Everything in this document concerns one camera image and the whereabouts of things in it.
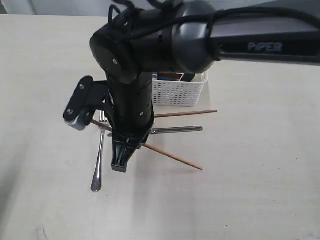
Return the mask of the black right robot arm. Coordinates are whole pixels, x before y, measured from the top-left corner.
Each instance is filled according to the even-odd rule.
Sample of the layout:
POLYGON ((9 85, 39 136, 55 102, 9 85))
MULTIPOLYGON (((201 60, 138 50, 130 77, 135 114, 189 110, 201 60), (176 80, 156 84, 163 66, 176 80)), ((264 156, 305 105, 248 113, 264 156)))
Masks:
POLYGON ((201 74, 222 60, 320 63, 320 3, 276 0, 216 10, 204 0, 129 6, 97 30, 91 52, 107 77, 114 171, 127 164, 154 124, 153 73, 201 74))

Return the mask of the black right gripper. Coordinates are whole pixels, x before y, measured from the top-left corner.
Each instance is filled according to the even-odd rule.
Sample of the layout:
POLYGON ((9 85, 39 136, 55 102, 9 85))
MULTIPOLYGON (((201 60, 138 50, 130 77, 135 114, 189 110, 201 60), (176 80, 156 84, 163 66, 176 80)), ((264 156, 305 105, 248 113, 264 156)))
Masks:
POLYGON ((147 142, 154 124, 153 73, 143 72, 129 84, 111 76, 107 82, 114 109, 111 168, 125 173, 129 160, 147 142))

